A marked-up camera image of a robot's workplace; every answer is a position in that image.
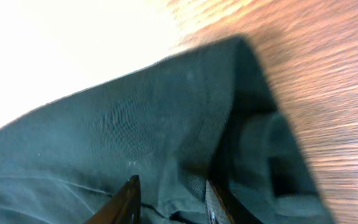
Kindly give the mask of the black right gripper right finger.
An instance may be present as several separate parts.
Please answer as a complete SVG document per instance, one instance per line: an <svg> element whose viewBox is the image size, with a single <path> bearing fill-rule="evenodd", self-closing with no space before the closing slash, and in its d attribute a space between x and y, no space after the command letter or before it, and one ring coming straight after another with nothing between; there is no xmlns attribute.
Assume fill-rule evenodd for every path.
<svg viewBox="0 0 358 224"><path fill-rule="evenodd" d="M211 180L206 181L206 207L210 224L262 224L230 191Z"/></svg>

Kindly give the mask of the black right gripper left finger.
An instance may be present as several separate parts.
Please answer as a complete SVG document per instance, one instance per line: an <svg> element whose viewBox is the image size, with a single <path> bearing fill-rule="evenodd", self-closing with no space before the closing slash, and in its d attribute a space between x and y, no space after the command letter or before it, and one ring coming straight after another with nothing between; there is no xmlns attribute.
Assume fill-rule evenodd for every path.
<svg viewBox="0 0 358 224"><path fill-rule="evenodd" d="M138 175L133 175L105 204L84 224L139 224L141 189Z"/></svg>

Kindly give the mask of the black t-shirt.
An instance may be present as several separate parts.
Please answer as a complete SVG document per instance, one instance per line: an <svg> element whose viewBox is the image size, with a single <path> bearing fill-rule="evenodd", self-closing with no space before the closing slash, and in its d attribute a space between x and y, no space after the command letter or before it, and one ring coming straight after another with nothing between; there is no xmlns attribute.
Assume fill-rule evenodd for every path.
<svg viewBox="0 0 358 224"><path fill-rule="evenodd" d="M332 223L259 61L234 36L0 129L0 223L83 223L138 175L142 223L208 223L210 185L242 223Z"/></svg>

